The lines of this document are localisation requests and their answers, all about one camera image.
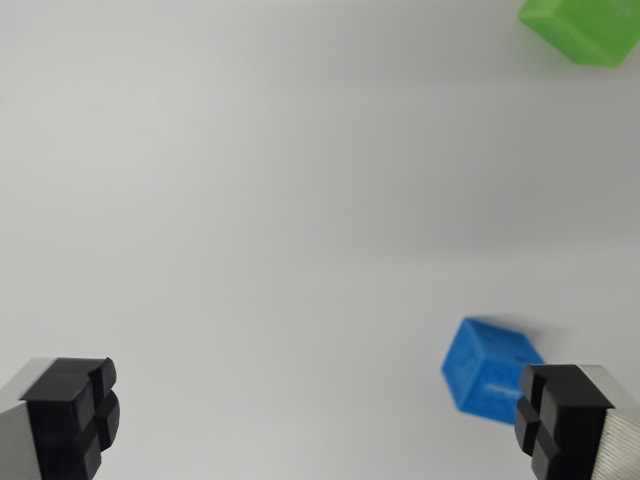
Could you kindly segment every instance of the white surface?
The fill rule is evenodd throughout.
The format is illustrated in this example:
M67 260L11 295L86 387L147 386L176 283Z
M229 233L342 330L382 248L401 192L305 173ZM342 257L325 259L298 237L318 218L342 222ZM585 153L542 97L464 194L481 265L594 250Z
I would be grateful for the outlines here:
M640 58L520 1L0 1L0 377L111 356L102 480L533 478L460 318L637 382Z

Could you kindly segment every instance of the plastic block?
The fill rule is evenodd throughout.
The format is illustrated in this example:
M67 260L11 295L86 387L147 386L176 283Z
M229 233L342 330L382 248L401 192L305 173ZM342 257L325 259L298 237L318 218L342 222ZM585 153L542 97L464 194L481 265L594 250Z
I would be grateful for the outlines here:
M638 0L528 0L520 20L583 65L620 65L640 40Z
M442 373L460 411L514 425L520 374L525 365L543 363L522 333L467 318Z

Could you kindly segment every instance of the black gripper pad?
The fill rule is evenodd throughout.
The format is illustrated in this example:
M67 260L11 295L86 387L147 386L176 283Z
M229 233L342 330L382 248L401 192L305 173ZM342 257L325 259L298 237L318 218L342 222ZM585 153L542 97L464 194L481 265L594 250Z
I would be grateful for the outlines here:
M575 365L528 365L520 377L516 437L539 480L590 480L613 405Z
M42 480L91 480L120 421L113 361L59 358L24 394Z

